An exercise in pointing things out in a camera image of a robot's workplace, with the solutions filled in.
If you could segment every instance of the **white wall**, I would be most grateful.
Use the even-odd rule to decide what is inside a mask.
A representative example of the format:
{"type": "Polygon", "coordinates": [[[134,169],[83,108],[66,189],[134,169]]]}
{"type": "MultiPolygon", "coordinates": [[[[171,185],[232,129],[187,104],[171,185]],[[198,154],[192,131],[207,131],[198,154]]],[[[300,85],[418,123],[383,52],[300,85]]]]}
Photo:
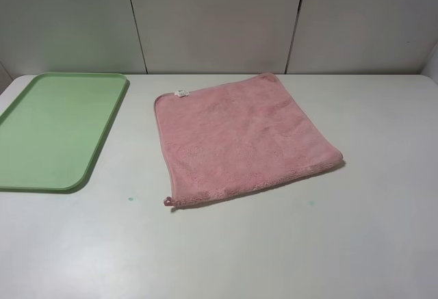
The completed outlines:
{"type": "MultiPolygon", "coordinates": [[[[0,1],[0,61],[13,78],[145,73],[146,66],[150,73],[283,73],[299,2],[0,1]]],[[[418,73],[438,41],[437,6],[302,0],[288,73],[418,73]]]]}
{"type": "Polygon", "coordinates": [[[438,49],[435,49],[432,53],[427,65],[422,71],[422,75],[425,75],[438,83],[438,49]]]}

